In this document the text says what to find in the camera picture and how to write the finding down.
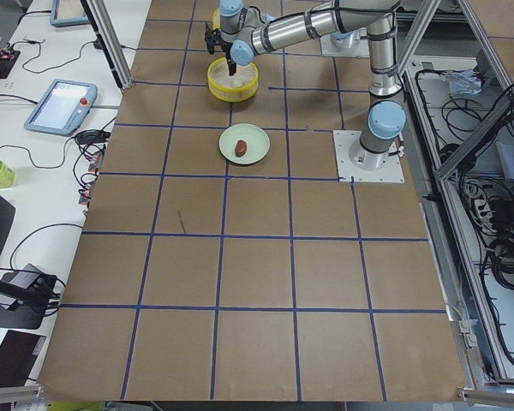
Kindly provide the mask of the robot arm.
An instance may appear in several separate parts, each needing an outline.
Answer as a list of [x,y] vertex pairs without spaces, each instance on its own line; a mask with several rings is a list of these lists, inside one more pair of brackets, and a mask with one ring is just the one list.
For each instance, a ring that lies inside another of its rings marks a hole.
[[234,74],[258,55],[364,28],[372,73],[368,122],[349,155],[359,169],[375,171],[385,165],[391,144],[406,123],[397,63],[398,6],[397,1],[331,1],[272,18],[241,1],[222,1],[219,27],[205,30],[206,48],[209,53],[221,50]]

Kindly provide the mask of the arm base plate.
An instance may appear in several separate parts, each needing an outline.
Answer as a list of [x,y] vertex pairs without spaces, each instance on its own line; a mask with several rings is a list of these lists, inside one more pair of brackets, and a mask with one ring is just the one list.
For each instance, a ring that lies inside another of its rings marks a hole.
[[333,141],[341,182],[404,183],[403,170],[396,145],[384,154],[367,155],[360,147],[359,130],[334,130]]

